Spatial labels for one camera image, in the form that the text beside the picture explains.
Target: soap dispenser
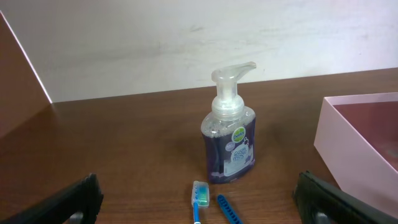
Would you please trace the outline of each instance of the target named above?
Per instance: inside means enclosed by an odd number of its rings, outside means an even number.
[[[213,184],[231,182],[254,165],[256,114],[238,95],[237,82],[255,68],[254,62],[248,62],[217,69],[211,74],[217,85],[217,96],[201,124],[201,132],[206,145],[208,179]]]

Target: pump head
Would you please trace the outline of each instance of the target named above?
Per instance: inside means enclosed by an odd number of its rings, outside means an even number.
[[[238,95],[238,80],[255,68],[256,63],[248,62],[217,69],[211,74],[211,79],[217,84],[217,96],[211,109],[218,119],[228,121],[242,115],[244,102]]]

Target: wooden table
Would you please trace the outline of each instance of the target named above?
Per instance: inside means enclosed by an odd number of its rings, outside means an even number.
[[[335,184],[313,146],[324,96],[398,91],[398,68],[239,85],[257,115],[256,164],[211,185],[203,223],[227,223],[225,194],[246,223],[300,223],[299,172]],[[104,201],[97,223],[192,223],[192,182],[206,181],[200,132],[215,87],[54,103],[0,139],[0,218],[90,172]]]

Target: pink cardboard box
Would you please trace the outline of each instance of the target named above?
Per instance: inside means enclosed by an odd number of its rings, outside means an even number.
[[[398,93],[325,97],[314,145],[342,191],[398,218]]]

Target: blue toothbrush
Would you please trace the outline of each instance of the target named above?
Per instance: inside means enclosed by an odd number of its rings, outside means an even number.
[[[200,224],[199,208],[207,208],[210,203],[209,185],[206,182],[193,182],[191,202],[193,207],[193,224]]]

